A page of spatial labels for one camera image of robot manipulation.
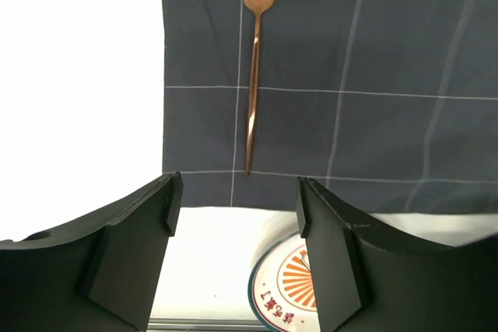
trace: grid pattern cloth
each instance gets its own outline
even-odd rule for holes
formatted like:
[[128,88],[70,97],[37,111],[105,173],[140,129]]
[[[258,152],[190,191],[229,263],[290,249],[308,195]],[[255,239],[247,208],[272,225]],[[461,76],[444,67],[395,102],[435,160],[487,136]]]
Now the grid pattern cloth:
[[296,176],[368,212],[498,212],[498,0],[163,0],[163,171],[183,205],[293,210]]

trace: fork handle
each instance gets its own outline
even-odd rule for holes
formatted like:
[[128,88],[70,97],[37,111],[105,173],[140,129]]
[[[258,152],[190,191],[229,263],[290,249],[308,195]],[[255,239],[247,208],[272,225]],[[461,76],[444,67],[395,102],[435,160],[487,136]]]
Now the fork handle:
[[261,13],[255,14],[254,43],[252,46],[251,78],[249,81],[249,111],[247,114],[246,175],[251,173],[254,147],[254,129],[256,125],[256,107],[258,104],[259,80],[259,42],[261,36]]

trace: plate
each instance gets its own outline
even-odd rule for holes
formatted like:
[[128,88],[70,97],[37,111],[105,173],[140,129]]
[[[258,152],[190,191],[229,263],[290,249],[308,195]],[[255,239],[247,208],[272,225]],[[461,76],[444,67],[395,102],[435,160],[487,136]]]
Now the plate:
[[272,246],[256,263],[248,296],[256,317],[272,331],[320,331],[306,242],[298,233]]

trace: white grid line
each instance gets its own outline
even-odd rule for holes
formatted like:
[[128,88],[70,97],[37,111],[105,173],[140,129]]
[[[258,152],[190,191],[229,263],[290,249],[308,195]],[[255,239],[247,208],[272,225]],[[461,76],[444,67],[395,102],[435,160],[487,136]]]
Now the white grid line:
[[242,13],[244,10],[244,1],[240,0],[240,18],[239,18],[239,61],[237,67],[237,96],[235,99],[235,130],[233,131],[233,161],[232,161],[232,187],[230,190],[230,207],[233,206],[233,189],[235,186],[235,160],[237,157],[237,122],[239,121],[239,94],[240,94],[240,59],[242,56]]
[[[352,43],[355,39],[356,26],[358,25],[359,13],[361,12],[361,5],[363,0],[356,0],[355,10],[352,15],[351,29],[349,29],[348,44],[345,49],[344,65],[342,66],[341,83],[339,85],[339,91],[344,91],[345,81],[349,70],[349,61],[351,60],[352,53]],[[330,175],[332,170],[332,164],[334,163],[335,152],[337,150],[337,139],[339,135],[339,126],[341,124],[341,109],[342,109],[342,93],[337,96],[337,107],[335,111],[335,124],[334,124],[334,134],[332,138],[332,150],[328,158],[327,164],[327,176]],[[329,188],[329,179],[327,179],[326,187]]]
[[[174,171],[165,171],[165,174],[176,173]],[[245,173],[245,170],[199,170],[199,171],[180,171],[180,174],[231,174]],[[383,179],[383,178],[360,178],[351,176],[325,176],[325,175],[302,175],[292,173],[271,173],[265,171],[251,171],[251,174],[269,175],[269,176],[284,176],[284,177],[303,177],[311,179],[326,179],[326,180],[342,180],[347,182],[362,182],[362,183],[391,183],[391,184],[416,184],[420,179]],[[455,184],[489,184],[498,185],[498,180],[466,180],[466,179],[447,179],[447,178],[428,178],[426,183],[455,183]]]
[[[464,5],[461,9],[460,19],[458,20],[457,27],[455,28],[453,38],[451,38],[450,46],[448,48],[446,60],[444,61],[443,74],[441,76],[441,83],[439,88],[439,96],[446,96],[446,92],[448,90],[448,86],[450,85],[451,73],[453,72],[453,64],[454,59],[456,58],[458,48],[460,47],[461,38],[464,35],[465,28],[468,25],[468,21],[470,20],[470,16],[472,14],[472,10],[474,9],[475,0],[465,0]],[[420,177],[419,182],[412,188],[408,198],[405,202],[405,207],[403,211],[409,211],[412,206],[413,199],[419,192],[420,188],[422,188],[423,184],[429,177],[430,172],[430,143],[434,136],[434,132],[436,130],[437,123],[441,117],[441,112],[444,108],[444,99],[441,97],[437,99],[436,104],[434,105],[433,116],[430,119],[429,126],[427,127],[426,134],[423,139],[423,169],[422,176]]]
[[[249,89],[245,86],[165,86],[165,89]],[[446,99],[446,100],[491,100],[497,101],[498,97],[484,96],[440,96],[440,95],[423,95],[418,93],[374,93],[368,91],[348,91],[339,89],[283,89],[279,87],[258,87],[264,91],[283,91],[287,93],[343,93],[349,95],[371,95],[371,96],[400,96],[400,97],[419,97],[423,99]]]

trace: metal rail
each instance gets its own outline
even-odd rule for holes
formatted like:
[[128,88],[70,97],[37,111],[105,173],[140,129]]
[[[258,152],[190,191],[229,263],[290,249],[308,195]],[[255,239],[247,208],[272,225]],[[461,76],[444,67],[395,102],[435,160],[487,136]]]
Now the metal rail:
[[147,332],[244,332],[268,331],[257,320],[151,319]]

